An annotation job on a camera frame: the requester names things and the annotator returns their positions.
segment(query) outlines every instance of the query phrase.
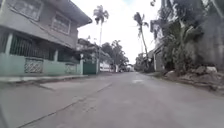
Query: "concrete wall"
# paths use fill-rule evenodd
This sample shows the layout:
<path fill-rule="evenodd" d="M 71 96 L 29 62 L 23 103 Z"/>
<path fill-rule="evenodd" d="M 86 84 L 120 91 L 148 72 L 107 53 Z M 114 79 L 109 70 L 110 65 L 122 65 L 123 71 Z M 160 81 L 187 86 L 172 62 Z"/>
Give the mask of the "concrete wall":
<path fill-rule="evenodd" d="M 25 73 L 25 57 L 0 53 L 0 76 L 38 76 L 38 75 L 80 75 L 80 64 L 74 66 L 75 71 L 66 74 L 66 65 L 62 62 L 44 60 L 43 73 Z"/>
<path fill-rule="evenodd" d="M 75 48 L 78 42 L 78 30 L 75 21 L 72 21 L 70 34 L 66 35 L 51 28 L 52 19 L 56 12 L 59 12 L 53 6 L 44 3 L 39 20 L 34 21 L 13 11 L 11 8 L 14 1 L 5 0 L 3 2 L 2 10 L 0 11 L 1 26 L 34 35 L 70 48 Z"/>

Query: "metal gate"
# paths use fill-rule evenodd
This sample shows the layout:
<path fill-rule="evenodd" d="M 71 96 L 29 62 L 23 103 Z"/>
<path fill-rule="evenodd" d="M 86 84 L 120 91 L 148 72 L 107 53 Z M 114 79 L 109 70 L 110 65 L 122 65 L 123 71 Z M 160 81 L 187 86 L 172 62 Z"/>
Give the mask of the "metal gate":
<path fill-rule="evenodd" d="M 85 61 L 83 62 L 83 75 L 96 74 L 96 62 Z"/>

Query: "sky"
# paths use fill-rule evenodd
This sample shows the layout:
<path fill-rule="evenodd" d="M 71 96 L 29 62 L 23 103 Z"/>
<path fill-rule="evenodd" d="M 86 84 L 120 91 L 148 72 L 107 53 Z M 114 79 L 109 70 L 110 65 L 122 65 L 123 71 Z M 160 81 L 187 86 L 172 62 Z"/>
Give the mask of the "sky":
<path fill-rule="evenodd" d="M 93 10 L 98 5 L 103 5 L 109 12 L 109 19 L 103 24 L 102 44 L 112 43 L 114 40 L 121 40 L 125 55 L 131 64 L 135 63 L 135 58 L 144 47 L 142 40 L 138 38 L 137 23 L 133 20 L 136 12 L 145 15 L 145 22 L 157 18 L 157 12 L 160 7 L 159 1 L 154 7 L 150 6 L 151 0 L 72 0 L 79 8 L 93 19 L 93 23 L 79 28 L 79 38 L 91 37 L 92 42 L 99 44 L 100 26 L 96 25 L 93 16 Z M 153 34 L 150 28 L 143 29 L 148 50 L 154 48 Z"/>

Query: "coconut tree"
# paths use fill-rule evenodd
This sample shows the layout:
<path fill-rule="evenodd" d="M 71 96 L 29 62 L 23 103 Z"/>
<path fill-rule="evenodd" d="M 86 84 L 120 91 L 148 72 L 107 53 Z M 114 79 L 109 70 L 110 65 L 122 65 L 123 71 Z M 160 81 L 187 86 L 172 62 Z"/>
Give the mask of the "coconut tree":
<path fill-rule="evenodd" d="M 147 26 L 149 27 L 148 23 L 147 22 L 144 22 L 144 19 L 145 19 L 145 16 L 141 16 L 139 12 L 136 12 L 136 14 L 134 15 L 134 20 L 137 22 L 138 24 L 138 30 L 139 30 L 139 34 L 138 36 L 139 37 L 142 37 L 142 41 L 143 41 L 143 44 L 144 44 L 144 47 L 145 47 L 145 53 L 146 53 L 146 59 L 148 60 L 149 57 L 148 57 L 148 50 L 147 50 L 147 46 L 146 46 L 146 42 L 145 42 L 145 38 L 144 38 L 144 33 L 143 33 L 143 26 Z"/>
<path fill-rule="evenodd" d="M 99 25 L 100 23 L 100 27 L 101 27 L 100 28 L 100 45 L 101 45 L 103 23 L 105 22 L 106 19 L 109 18 L 109 13 L 107 10 L 104 10 L 102 5 L 99 5 L 97 6 L 96 9 L 94 9 L 93 15 L 95 16 L 96 24 Z"/>

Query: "two-story house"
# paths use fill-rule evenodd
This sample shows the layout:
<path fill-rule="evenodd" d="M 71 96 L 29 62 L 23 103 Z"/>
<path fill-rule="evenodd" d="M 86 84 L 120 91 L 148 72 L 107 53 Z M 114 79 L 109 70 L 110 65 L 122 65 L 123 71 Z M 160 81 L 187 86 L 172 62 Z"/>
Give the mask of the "two-story house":
<path fill-rule="evenodd" d="M 81 73 L 77 28 L 92 20 L 73 2 L 0 3 L 0 76 Z"/>

